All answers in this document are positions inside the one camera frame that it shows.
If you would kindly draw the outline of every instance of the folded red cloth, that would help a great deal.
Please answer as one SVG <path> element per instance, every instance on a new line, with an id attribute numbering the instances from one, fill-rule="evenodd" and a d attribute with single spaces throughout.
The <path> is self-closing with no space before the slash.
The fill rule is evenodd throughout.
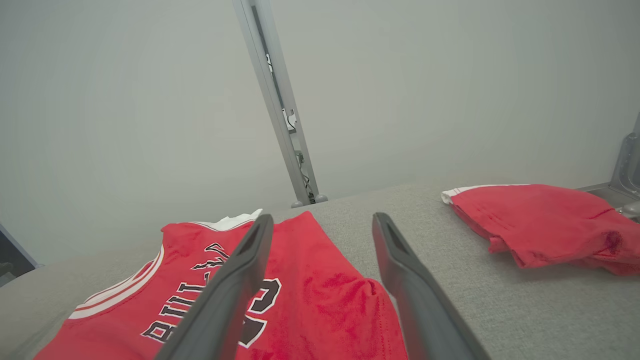
<path id="1" fill-rule="evenodd" d="M 640 224 L 595 195 L 548 185 L 495 185 L 454 189 L 443 200 L 490 241 L 489 252 L 509 250 L 521 268 L 571 263 L 640 274 Z"/>

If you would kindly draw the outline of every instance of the red fabric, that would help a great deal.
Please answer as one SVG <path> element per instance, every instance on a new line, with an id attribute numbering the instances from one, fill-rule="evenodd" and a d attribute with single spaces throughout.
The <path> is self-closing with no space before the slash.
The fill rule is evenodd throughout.
<path id="1" fill-rule="evenodd" d="M 216 262 L 233 252 L 251 224 L 229 231 L 192 223 L 167 225 L 164 256 L 150 280 L 108 309 L 65 321 L 36 359 L 152 359 L 163 334 L 181 319 L 162 315 L 164 306 L 187 311 L 189 305 L 174 297 L 195 300 L 199 292 L 177 290 L 205 285 L 204 275 L 215 274 L 221 266 Z M 193 269 L 208 261 L 213 267 Z M 121 287 L 132 286 L 154 264 Z M 245 322 L 243 339 L 250 344 L 238 346 L 236 359 L 406 359 L 387 292 L 349 264 L 309 212 L 274 226 L 263 284 L 265 289 L 248 305 L 250 318 L 245 318 L 257 327 L 252 330 Z M 95 295 L 94 302 L 114 292 Z M 169 330 L 157 329 L 156 338 L 144 336 L 155 322 Z"/>
<path id="2" fill-rule="evenodd" d="M 521 268 L 558 263 L 640 274 L 640 225 L 603 199 L 548 185 L 488 186 L 451 197 L 489 252 L 511 251 Z"/>

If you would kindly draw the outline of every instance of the clothing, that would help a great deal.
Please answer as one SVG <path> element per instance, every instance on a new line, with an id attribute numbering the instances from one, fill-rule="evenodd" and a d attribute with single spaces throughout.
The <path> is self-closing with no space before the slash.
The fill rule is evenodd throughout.
<path id="1" fill-rule="evenodd" d="M 78 306 L 36 359 L 152 359 L 252 225 L 225 220 L 165 226 L 156 259 Z M 406 359 L 387 292 L 309 212 L 274 226 L 244 320 L 236 359 Z"/>
<path id="2" fill-rule="evenodd" d="M 521 268 L 571 263 L 616 275 L 640 274 L 640 225 L 605 200 L 548 185 L 472 186 L 442 199 L 489 252 L 511 251 Z"/>

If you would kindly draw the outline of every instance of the gray table surface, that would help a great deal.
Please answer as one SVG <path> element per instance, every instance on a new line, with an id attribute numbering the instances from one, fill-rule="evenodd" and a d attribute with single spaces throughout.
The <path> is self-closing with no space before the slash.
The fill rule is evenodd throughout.
<path id="1" fill-rule="evenodd" d="M 488 253 L 442 203 L 442 190 L 415 183 L 273 217 L 311 211 L 344 256 L 380 280 L 371 216 L 388 213 L 493 359 L 640 359 L 640 277 L 519 269 L 509 254 Z M 0 358 L 33 357 L 77 304 L 137 271 L 159 243 L 48 265 L 0 288 Z"/>

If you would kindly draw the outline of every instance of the jersey number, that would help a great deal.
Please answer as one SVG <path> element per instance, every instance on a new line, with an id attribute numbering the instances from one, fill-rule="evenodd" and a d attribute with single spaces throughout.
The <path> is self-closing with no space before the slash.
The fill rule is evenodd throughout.
<path id="1" fill-rule="evenodd" d="M 249 306 L 249 310 L 246 311 L 247 314 L 244 315 L 242 336 L 240 337 L 240 341 L 238 341 L 240 346 L 249 348 L 256 340 L 258 340 L 260 335 L 262 335 L 265 327 L 267 326 L 267 320 L 249 316 L 249 314 L 261 315 L 271 309 L 271 307 L 276 303 L 281 287 L 282 284 L 280 284 L 280 280 L 277 278 L 264 279 L 262 281 L 262 287 L 260 288 L 264 290 L 264 293 L 259 297 L 253 298 L 251 306 Z"/>

